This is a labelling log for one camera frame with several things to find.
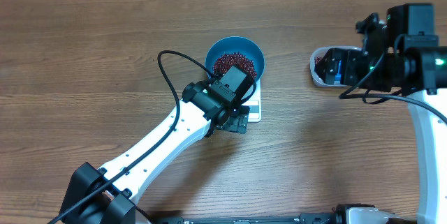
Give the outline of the blue plastic measuring scoop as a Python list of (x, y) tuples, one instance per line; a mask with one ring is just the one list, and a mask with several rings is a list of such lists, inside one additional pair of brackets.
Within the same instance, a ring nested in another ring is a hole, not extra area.
[(342, 81), (342, 60), (339, 60), (337, 65), (337, 72), (335, 73), (334, 84), (341, 84)]

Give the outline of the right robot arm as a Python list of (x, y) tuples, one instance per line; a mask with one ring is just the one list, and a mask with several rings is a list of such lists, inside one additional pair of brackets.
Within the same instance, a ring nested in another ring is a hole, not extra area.
[(363, 47), (315, 50), (310, 72), (342, 100), (408, 105), (416, 135), (420, 198), (417, 223), (446, 222), (446, 48), (435, 36), (365, 36)]

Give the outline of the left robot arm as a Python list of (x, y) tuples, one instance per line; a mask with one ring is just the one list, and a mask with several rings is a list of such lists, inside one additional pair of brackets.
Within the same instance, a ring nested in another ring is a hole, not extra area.
[(99, 169), (72, 175), (59, 215), (63, 223), (148, 223), (137, 204), (153, 180), (187, 147), (215, 130), (245, 133), (255, 84), (204, 80), (188, 84), (173, 111), (141, 141)]

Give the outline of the white digital kitchen scale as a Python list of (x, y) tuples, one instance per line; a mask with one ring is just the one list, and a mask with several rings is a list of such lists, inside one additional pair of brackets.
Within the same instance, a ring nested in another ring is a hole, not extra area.
[(248, 106), (250, 111), (248, 114), (249, 123), (258, 123), (262, 119), (262, 102), (261, 102), (261, 81), (256, 82), (256, 90), (253, 96), (244, 103), (244, 106)]

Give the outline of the blue metal bowl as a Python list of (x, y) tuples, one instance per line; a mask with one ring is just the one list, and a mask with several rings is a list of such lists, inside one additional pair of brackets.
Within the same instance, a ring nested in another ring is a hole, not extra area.
[(205, 67), (212, 70), (216, 60), (223, 54), (241, 53), (248, 60), (253, 61), (254, 71), (256, 72), (255, 81), (259, 81), (265, 70), (265, 57), (257, 44), (248, 38), (241, 36), (229, 36), (218, 40), (208, 50), (205, 57)]

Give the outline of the clear plastic food container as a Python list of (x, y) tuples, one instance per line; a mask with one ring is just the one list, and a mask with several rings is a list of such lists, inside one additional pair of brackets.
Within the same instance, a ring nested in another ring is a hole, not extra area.
[(344, 88), (346, 87), (346, 85), (340, 84), (339, 81), (336, 81), (335, 84), (326, 84), (316, 73), (315, 69), (315, 65), (318, 61), (320, 61), (324, 55), (329, 51), (329, 49), (331, 48), (340, 48), (340, 49), (344, 49), (344, 50), (357, 50), (357, 51), (361, 51), (361, 49), (359, 47), (356, 46), (326, 46), (326, 47), (320, 47), (318, 49), (316, 49), (312, 55), (310, 56), (310, 60), (309, 60), (309, 67), (310, 67), (310, 73), (312, 75), (312, 79), (313, 82), (316, 86), (318, 87), (323, 87), (323, 88)]

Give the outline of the red adzuki beans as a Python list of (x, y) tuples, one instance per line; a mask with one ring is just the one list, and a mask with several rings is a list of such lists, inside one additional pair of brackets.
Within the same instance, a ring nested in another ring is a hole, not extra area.
[(254, 59), (250, 59), (241, 52), (223, 53), (212, 64), (212, 71), (214, 75), (225, 75), (231, 67), (236, 66), (251, 76), (252, 79), (257, 80), (263, 71), (258, 69), (258, 63)]

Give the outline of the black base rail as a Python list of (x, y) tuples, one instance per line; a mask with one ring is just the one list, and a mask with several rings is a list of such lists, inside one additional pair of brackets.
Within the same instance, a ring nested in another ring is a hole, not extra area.
[(299, 216), (182, 218), (180, 216), (153, 218), (153, 224), (346, 224), (344, 217), (332, 213), (303, 213)]

